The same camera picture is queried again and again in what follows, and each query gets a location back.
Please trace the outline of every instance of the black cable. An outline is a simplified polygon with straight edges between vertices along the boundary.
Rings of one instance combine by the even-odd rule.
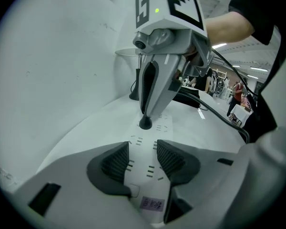
[[[198,103],[202,104],[203,106],[207,107],[213,114],[215,114],[219,119],[221,119],[223,122],[225,122],[228,126],[234,128],[235,130],[239,131],[240,133],[242,133],[245,137],[246,137],[246,143],[250,143],[250,135],[247,131],[245,131],[244,129],[232,124],[231,122],[227,121],[224,117],[222,117],[215,109],[211,108],[209,105],[207,105],[204,101],[202,101],[201,99],[199,99],[198,97],[189,94],[187,92],[184,92],[183,90],[179,91],[180,95],[183,95],[185,97],[189,97],[195,101],[197,101]]]
[[[201,108],[201,104],[199,104],[199,108],[200,108],[201,110],[206,110],[206,111],[208,110],[208,109],[202,109],[202,108]]]
[[[232,64],[230,64],[229,62],[228,62],[228,60],[227,59],[225,59],[218,51],[216,51],[215,49],[212,49],[212,51],[219,57],[219,58],[221,58],[234,72],[235,72],[235,74],[241,79],[241,81],[244,83],[244,85],[245,85],[245,88],[249,91],[249,92],[251,92],[254,96],[258,96],[255,92],[253,92],[253,91],[251,91],[251,89],[248,87],[248,85],[247,85],[247,83],[244,81],[244,79],[242,78],[242,76],[238,73],[238,71],[236,70],[236,68],[234,68],[233,66],[232,66]]]
[[[132,88],[133,88],[133,85],[135,84],[135,82],[136,82],[136,81],[134,81],[134,83],[133,83],[132,86],[130,87],[130,92],[131,92],[131,93],[133,92]]]

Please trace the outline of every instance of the human arm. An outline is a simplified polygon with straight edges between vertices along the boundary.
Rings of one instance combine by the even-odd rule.
[[[205,90],[204,90],[206,93],[209,91],[211,79],[212,78],[210,76],[208,76],[206,79]]]
[[[196,83],[196,80],[197,80],[196,77],[194,77],[194,79],[190,81],[189,85]]]
[[[206,20],[206,30],[212,45],[239,42],[254,33],[252,24],[241,14],[229,12]]]
[[[250,35],[268,45],[274,23],[261,0],[231,0],[229,13],[205,21],[212,45],[241,41]]]

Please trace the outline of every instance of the ceiling light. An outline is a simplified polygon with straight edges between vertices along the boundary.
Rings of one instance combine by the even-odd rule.
[[[258,71],[266,71],[268,72],[268,70],[266,69],[261,69],[261,68],[255,68],[255,67],[250,67],[252,70],[258,70]]]
[[[218,45],[213,46],[212,48],[216,49],[216,48],[219,48],[225,45],[227,45],[227,43],[218,44]]]
[[[258,78],[257,78],[257,77],[255,77],[255,76],[251,76],[251,75],[247,75],[247,76],[252,77],[252,78],[254,78],[254,79],[258,79]]]

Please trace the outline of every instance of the black rectangular slot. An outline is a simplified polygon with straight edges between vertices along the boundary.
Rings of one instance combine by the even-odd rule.
[[[41,216],[44,216],[60,188],[61,186],[54,183],[46,184],[29,203],[29,207]]]
[[[231,166],[233,164],[233,160],[226,159],[226,158],[220,158],[220,159],[218,159],[217,162],[225,164],[227,166]]]

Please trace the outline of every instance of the red shirt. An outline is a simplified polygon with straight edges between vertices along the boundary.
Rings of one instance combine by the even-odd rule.
[[[239,91],[242,89],[243,89],[243,86],[241,84],[237,84],[235,87],[235,91]],[[240,93],[234,94],[234,98],[240,102],[242,99],[242,93],[240,92]]]

